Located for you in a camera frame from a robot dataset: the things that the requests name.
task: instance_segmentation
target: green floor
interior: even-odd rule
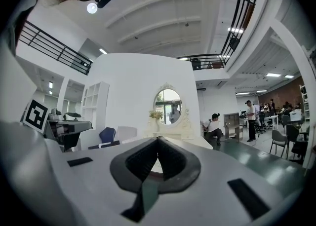
[[[220,146],[211,143],[214,150],[221,151],[253,170],[275,186],[286,197],[304,184],[301,165],[260,151],[234,139],[223,141]]]

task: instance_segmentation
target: flower vase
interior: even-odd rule
[[[158,120],[156,118],[152,118],[152,131],[153,132],[159,131]]]

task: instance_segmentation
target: glossy floor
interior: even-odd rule
[[[279,131],[283,133],[283,127],[279,126]],[[243,130],[243,139],[237,143],[234,139],[222,141],[221,146],[216,145],[216,140],[212,141],[214,150],[228,154],[252,169],[260,176],[266,179],[271,185],[275,186],[281,194],[286,197],[295,190],[302,188],[304,184],[304,169],[301,165],[286,160],[285,152],[280,158],[283,148],[277,146],[275,155],[275,146],[269,154],[272,143],[272,130],[256,135],[257,140],[247,143],[249,139],[248,129]],[[290,143],[289,158],[293,158]]]

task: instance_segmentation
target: mirror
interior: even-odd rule
[[[182,102],[180,96],[172,89],[165,89],[156,96],[155,111],[163,113],[160,122],[163,124],[175,123],[181,115]]]

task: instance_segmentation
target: black metal railing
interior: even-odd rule
[[[192,63],[192,68],[194,71],[203,69],[218,69],[225,67],[223,57],[218,54],[191,55],[178,57],[177,59],[190,61]]]
[[[237,0],[233,21],[221,51],[221,56],[226,57],[224,58],[225,64],[227,64],[229,57],[231,57],[239,45],[244,31],[247,29],[255,5],[256,0]]]
[[[93,63],[89,58],[72,50],[28,21],[24,25],[19,40],[85,75],[88,75]]]

